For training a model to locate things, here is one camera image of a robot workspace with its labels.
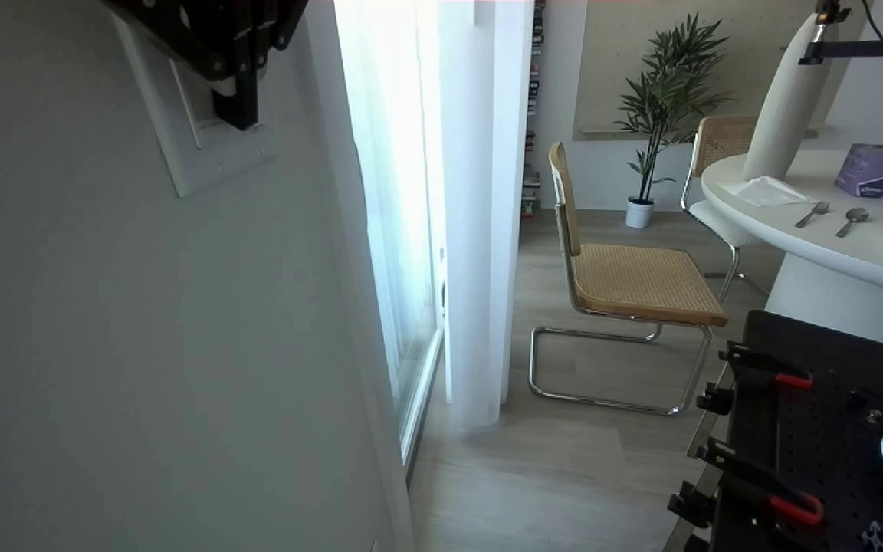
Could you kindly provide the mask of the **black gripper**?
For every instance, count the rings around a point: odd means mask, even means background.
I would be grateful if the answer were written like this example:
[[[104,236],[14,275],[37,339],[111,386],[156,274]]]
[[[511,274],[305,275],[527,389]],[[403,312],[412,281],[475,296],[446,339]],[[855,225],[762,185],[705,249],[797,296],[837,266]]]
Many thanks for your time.
[[[259,70],[286,48],[310,0],[102,0],[166,54],[213,87],[215,112],[245,131],[259,124]]]

